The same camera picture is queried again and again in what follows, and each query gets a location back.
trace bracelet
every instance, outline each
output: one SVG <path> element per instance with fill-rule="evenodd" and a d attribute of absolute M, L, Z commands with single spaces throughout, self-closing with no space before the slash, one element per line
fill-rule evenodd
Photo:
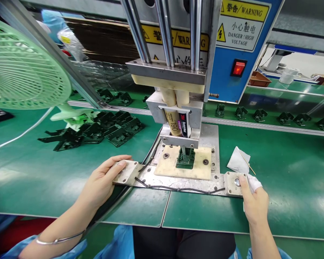
<path fill-rule="evenodd" d="M 40 234 L 37 236 L 36 238 L 36 243 L 40 244 L 40 245 L 56 245 L 58 243 L 61 243 L 61 242 L 65 242 L 65 241 L 68 241 L 70 239 L 73 239 L 77 236 L 80 236 L 82 235 L 83 233 L 85 232 L 85 230 L 83 230 L 82 232 L 78 233 L 78 234 L 75 234 L 74 236 L 70 236 L 70 237 L 65 237 L 65 238 L 59 238 L 59 239 L 56 239 L 54 242 L 42 242 L 40 241 L 38 238 L 40 237 Z"/>

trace red power switch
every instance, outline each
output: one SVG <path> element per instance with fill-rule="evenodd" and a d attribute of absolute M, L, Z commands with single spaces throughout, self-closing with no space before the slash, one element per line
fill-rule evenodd
<path fill-rule="evenodd" d="M 243 71 L 246 67 L 246 63 L 246 60 L 235 59 L 233 69 L 231 71 L 231 76 L 242 77 Z"/>

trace work surface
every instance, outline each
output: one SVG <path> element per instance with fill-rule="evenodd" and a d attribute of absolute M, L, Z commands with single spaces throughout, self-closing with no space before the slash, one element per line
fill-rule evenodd
<path fill-rule="evenodd" d="M 0 144 L 16 137 L 45 111 L 13 111 L 0 122 Z M 90 173 L 105 159 L 133 154 L 142 161 L 160 125 L 137 115 L 146 128 L 123 146 L 98 145 L 55 152 L 56 143 L 37 141 L 44 131 L 64 127 L 46 119 L 21 139 L 0 149 L 0 213 L 58 217 L 79 195 Z M 324 137 L 219 125 L 220 171 L 235 146 L 270 196 L 273 235 L 324 239 Z M 134 188 L 103 222 L 248 233 L 243 200 Z"/>

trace white fan cord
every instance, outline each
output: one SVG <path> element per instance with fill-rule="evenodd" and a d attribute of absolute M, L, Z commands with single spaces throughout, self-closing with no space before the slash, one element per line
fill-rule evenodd
<path fill-rule="evenodd" d="M 28 128 L 26 131 L 24 131 L 20 136 L 10 140 L 10 141 L 7 141 L 3 144 L 0 145 L 0 148 L 2 148 L 3 146 L 6 146 L 7 144 L 10 144 L 11 142 L 23 137 L 26 133 L 28 133 L 29 131 L 33 130 L 34 128 L 36 128 L 48 115 L 49 113 L 54 109 L 54 106 L 53 107 L 50 107 L 46 113 L 34 124 L 32 125 L 30 128 Z"/>

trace brown tray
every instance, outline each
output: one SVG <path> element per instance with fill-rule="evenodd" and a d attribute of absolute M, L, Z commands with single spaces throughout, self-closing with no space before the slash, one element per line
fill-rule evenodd
<path fill-rule="evenodd" d="M 253 71 L 249 82 L 252 86 L 267 87 L 271 80 L 258 71 Z"/>

